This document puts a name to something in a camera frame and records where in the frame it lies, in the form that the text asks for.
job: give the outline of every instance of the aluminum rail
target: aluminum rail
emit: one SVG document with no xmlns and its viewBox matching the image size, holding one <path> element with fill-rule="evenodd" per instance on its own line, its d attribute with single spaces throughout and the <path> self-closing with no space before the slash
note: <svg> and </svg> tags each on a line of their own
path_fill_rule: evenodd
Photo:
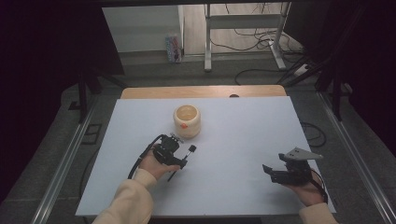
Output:
<svg viewBox="0 0 396 224">
<path fill-rule="evenodd" d="M 70 166 L 73 163 L 73 159 L 76 156 L 79 144 L 82 141 L 82 137 L 88 127 L 88 124 L 90 123 L 92 113 L 96 106 L 98 98 L 99 97 L 97 95 L 91 96 L 91 100 L 89 103 L 90 108 L 88 110 L 87 116 L 78 125 L 76 132 L 73 135 L 73 138 L 72 138 L 66 152 L 64 153 L 64 156 L 62 157 L 62 160 L 59 163 L 59 166 L 58 166 L 53 178 L 51 179 L 51 181 L 49 183 L 49 186 L 43 196 L 43 199 L 41 200 L 40 205 L 37 207 L 37 210 L 35 211 L 35 215 L 31 222 L 32 224 L 47 222 L 47 220 L 50 216 L 52 207 L 53 207 L 53 205 L 55 205 L 56 198 L 58 197 L 59 192 L 61 191 L 62 185 L 64 184 L 64 180 L 66 179 L 67 173 L 69 172 Z"/>
<path fill-rule="evenodd" d="M 395 212 L 389 202 L 387 195 L 384 193 L 378 182 L 375 180 L 375 177 L 371 173 L 367 164 L 364 162 L 361 154 L 358 151 L 358 148 L 356 147 L 352 138 L 349 136 L 344 123 L 342 121 L 338 121 L 337 117 L 332 112 L 332 103 L 330 102 L 329 98 L 321 92 L 318 93 L 318 97 L 322 101 L 327 115 L 329 116 L 333 126 L 340 136 L 341 141 L 346 147 L 346 152 L 348 153 L 350 159 L 352 159 L 353 164 L 361 176 L 361 180 L 366 186 L 385 223 L 396 223 Z"/>
</svg>

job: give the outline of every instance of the metal frame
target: metal frame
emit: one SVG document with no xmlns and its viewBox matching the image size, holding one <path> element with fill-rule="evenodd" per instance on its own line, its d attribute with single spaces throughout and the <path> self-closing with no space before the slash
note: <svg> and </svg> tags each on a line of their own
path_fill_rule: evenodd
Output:
<svg viewBox="0 0 396 224">
<path fill-rule="evenodd" d="M 279 70 L 286 70 L 281 52 L 279 50 L 279 39 L 282 35 L 283 27 L 290 2 L 286 2 L 280 14 L 269 15 L 210 15 L 210 4 L 206 6 L 206 42 L 205 42 L 205 71 L 212 70 L 212 45 L 210 41 L 210 31 L 215 29 L 254 29 L 254 28 L 277 28 L 276 37 L 270 41 L 271 51 L 273 52 Z"/>
<path fill-rule="evenodd" d="M 69 172 L 70 166 L 73 163 L 73 160 L 76 156 L 78 147 L 82 141 L 84 133 L 88 127 L 88 124 L 90 123 L 92 113 L 96 106 L 98 98 L 99 96 L 92 95 L 90 101 L 91 107 L 87 115 L 85 116 L 83 122 L 78 125 L 78 128 L 76 129 L 73 139 L 70 142 L 66 152 L 64 153 L 64 156 L 62 157 L 62 160 L 59 163 L 59 166 L 55 174 L 53 175 L 53 178 L 51 179 L 49 186 L 47 187 L 43 199 L 41 200 L 40 205 L 37 207 L 37 210 L 35 211 L 35 215 L 31 223 L 36 224 L 36 223 L 47 222 L 50 216 L 50 212 L 52 211 L 52 207 L 53 205 L 55 205 L 56 199 L 59 195 L 59 192 L 61 191 L 62 185 L 64 184 L 64 180 L 66 179 L 67 173 Z"/>
<path fill-rule="evenodd" d="M 375 180 L 374 175 L 370 172 L 369 167 L 364 162 L 361 154 L 359 153 L 359 149 L 356 147 L 352 138 L 349 136 L 349 133 L 347 132 L 347 129 L 344 126 L 343 122 L 338 120 L 338 118 L 332 112 L 332 103 L 330 102 L 329 98 L 320 92 L 318 93 L 318 98 L 322 101 L 327 115 L 332 122 L 332 125 L 334 126 L 335 130 L 340 136 L 342 143 L 346 148 L 346 152 L 348 153 L 349 158 L 352 160 L 356 170 L 361 176 L 362 182 L 367 188 L 370 196 L 375 203 L 375 206 L 377 207 L 385 223 L 396 223 L 396 215 L 387 195 L 385 194 L 384 190 L 382 190 L 379 183 Z"/>
</svg>

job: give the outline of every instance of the hand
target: hand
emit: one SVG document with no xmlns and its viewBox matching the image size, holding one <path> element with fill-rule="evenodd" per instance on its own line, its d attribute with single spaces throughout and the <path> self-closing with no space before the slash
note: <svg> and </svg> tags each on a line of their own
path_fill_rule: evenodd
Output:
<svg viewBox="0 0 396 224">
<path fill-rule="evenodd" d="M 158 180 L 167 172 L 177 171 L 180 169 L 179 165 L 164 165 L 161 164 L 155 159 L 152 150 L 148 152 L 145 158 L 140 162 L 140 169 L 144 169 L 154 175 L 154 177 Z"/>
<path fill-rule="evenodd" d="M 318 175 L 315 172 L 311 172 L 313 179 L 322 184 Z M 291 190 L 293 190 L 297 196 L 299 197 L 300 201 L 305 206 L 311 206 L 317 203 L 324 203 L 324 199 L 320 194 L 319 190 L 311 183 L 308 183 L 304 186 L 292 186 L 292 185 L 283 185 Z"/>
</svg>

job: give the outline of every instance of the sleeve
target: sleeve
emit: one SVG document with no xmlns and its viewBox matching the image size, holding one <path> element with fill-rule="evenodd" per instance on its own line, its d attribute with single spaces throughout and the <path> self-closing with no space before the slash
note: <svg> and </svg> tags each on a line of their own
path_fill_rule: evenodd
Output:
<svg viewBox="0 0 396 224">
<path fill-rule="evenodd" d="M 148 223 L 153 208 L 149 188 L 156 183 L 157 180 L 148 171 L 137 169 L 134 179 L 124 180 L 120 184 L 111 205 L 93 223 Z"/>
<path fill-rule="evenodd" d="M 326 203 L 318 203 L 300 210 L 300 217 L 304 224 L 336 224 Z"/>
</svg>

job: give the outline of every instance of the white board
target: white board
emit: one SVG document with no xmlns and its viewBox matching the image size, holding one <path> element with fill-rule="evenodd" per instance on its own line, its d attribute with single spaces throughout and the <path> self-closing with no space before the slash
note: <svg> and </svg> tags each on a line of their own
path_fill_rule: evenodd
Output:
<svg viewBox="0 0 396 224">
<path fill-rule="evenodd" d="M 278 153 L 310 150 L 289 97 L 118 100 L 77 216 L 96 216 L 110 205 L 147 145 L 175 132 L 172 116 L 180 105 L 199 108 L 202 129 L 180 144 L 180 159 L 197 146 L 184 169 L 170 182 L 165 174 L 150 190 L 155 217 L 297 214 L 304 207 L 262 169 L 286 170 Z"/>
</svg>

